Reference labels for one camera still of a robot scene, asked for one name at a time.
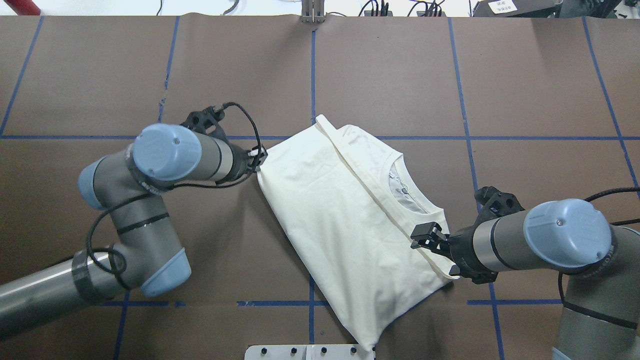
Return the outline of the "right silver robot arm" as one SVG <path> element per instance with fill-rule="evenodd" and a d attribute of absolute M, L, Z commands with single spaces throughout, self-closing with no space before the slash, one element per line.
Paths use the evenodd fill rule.
<path fill-rule="evenodd" d="M 521 207 L 510 193 L 482 199 L 473 225 L 446 234 L 421 223 L 412 249 L 453 262 L 475 284 L 500 272 L 549 269 L 568 277 L 554 360 L 639 358 L 639 232 L 613 225 L 592 203 L 569 198 Z"/>

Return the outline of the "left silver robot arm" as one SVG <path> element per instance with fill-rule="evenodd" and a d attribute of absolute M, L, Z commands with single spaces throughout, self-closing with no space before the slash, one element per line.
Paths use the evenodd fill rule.
<path fill-rule="evenodd" d="M 221 189 L 249 178 L 266 158 L 228 141 L 221 127 L 199 133 L 186 126 L 147 126 L 126 149 L 82 170 L 78 189 L 100 211 L 85 247 L 70 259 L 1 287 L 1 339 L 119 294 L 140 289 L 160 296 L 192 270 L 162 195 L 179 187 Z"/>

